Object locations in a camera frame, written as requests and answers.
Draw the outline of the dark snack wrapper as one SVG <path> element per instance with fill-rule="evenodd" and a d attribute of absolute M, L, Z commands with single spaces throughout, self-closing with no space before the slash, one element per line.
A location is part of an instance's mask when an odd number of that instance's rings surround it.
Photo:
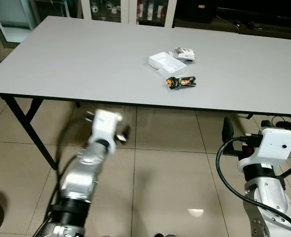
<path fill-rule="evenodd" d="M 165 80 L 167 86 L 171 90 L 180 89 L 181 87 L 195 87 L 197 84 L 195 83 L 196 77 L 170 77 Z"/>

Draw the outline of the white cardboard box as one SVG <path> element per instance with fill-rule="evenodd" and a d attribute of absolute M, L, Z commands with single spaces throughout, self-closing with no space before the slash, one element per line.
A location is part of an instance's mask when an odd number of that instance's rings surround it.
<path fill-rule="evenodd" d="M 166 79 L 179 76 L 187 69 L 186 63 L 165 52 L 148 57 L 147 63 Z"/>

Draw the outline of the crumpled white barcode packet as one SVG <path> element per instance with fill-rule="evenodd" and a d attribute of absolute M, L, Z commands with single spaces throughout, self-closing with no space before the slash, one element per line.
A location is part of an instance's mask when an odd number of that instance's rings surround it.
<path fill-rule="evenodd" d="M 195 61 L 195 52 L 192 49 L 177 47 L 173 52 L 173 56 L 180 61 Z"/>

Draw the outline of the black low cabinet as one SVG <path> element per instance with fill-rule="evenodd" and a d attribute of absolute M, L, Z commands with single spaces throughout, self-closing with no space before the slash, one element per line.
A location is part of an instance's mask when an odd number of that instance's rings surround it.
<path fill-rule="evenodd" d="M 240 33 L 291 35 L 291 0 L 177 0 L 174 27 L 202 29 L 215 19 Z"/>

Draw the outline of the white framed glass cabinet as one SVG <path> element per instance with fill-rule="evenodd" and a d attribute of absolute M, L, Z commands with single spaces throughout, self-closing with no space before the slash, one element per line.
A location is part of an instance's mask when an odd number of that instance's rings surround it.
<path fill-rule="evenodd" d="M 84 19 L 170 28 L 179 0 L 79 0 Z"/>

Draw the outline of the glass door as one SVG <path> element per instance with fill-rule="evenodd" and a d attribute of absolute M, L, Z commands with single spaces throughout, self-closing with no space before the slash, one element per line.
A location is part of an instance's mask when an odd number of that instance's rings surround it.
<path fill-rule="evenodd" d="M 40 24 L 35 0 L 0 0 L 0 38 L 6 44 L 24 41 Z"/>

